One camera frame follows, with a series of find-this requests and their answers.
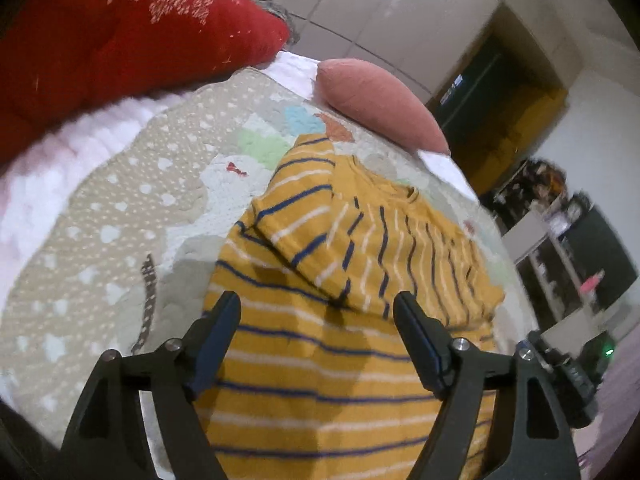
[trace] pink fabric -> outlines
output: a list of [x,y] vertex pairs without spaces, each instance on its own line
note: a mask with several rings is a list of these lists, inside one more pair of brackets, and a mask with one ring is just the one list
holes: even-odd
[[333,108],[408,150],[450,153],[442,130],[420,99],[373,63],[323,61],[316,88]]

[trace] pillow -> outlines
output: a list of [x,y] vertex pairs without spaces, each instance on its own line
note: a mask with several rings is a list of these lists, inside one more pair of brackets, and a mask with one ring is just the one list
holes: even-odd
[[251,0],[27,0],[0,40],[0,163],[76,110],[273,59]]
[[320,97],[348,118],[408,150],[449,155],[449,145],[427,108],[398,78],[359,59],[318,65]]

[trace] white bed sheet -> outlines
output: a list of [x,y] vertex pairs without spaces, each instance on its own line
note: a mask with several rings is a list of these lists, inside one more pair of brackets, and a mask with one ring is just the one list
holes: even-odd
[[[317,60],[280,52],[262,72],[301,97],[314,99]],[[0,320],[14,281],[80,183],[124,150],[152,117],[190,94],[125,98],[85,113],[49,132],[11,164],[0,178]],[[450,157],[429,152],[418,156],[431,173],[477,200]]]

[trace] screw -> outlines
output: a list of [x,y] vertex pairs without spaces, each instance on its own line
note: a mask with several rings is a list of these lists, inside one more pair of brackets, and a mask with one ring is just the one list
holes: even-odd
[[453,346],[453,348],[455,348],[456,350],[464,352],[465,350],[469,350],[471,344],[469,343],[468,339],[457,337],[451,342],[451,346]]
[[518,355],[525,361],[533,361],[533,350],[531,348],[522,347],[518,350]]
[[176,350],[179,350],[180,348],[182,348],[182,339],[178,337],[172,337],[171,339],[167,339],[164,342],[164,347],[169,352],[175,352]]
[[120,352],[114,349],[110,349],[102,352],[100,359],[102,359],[103,361],[113,361],[116,357],[120,357]]

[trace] green patch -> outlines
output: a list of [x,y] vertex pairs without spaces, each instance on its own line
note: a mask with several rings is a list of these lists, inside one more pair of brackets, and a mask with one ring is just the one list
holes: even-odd
[[248,155],[269,170],[275,170],[280,159],[290,149],[290,145],[280,136],[267,136],[242,128],[238,133],[238,147],[243,155]]

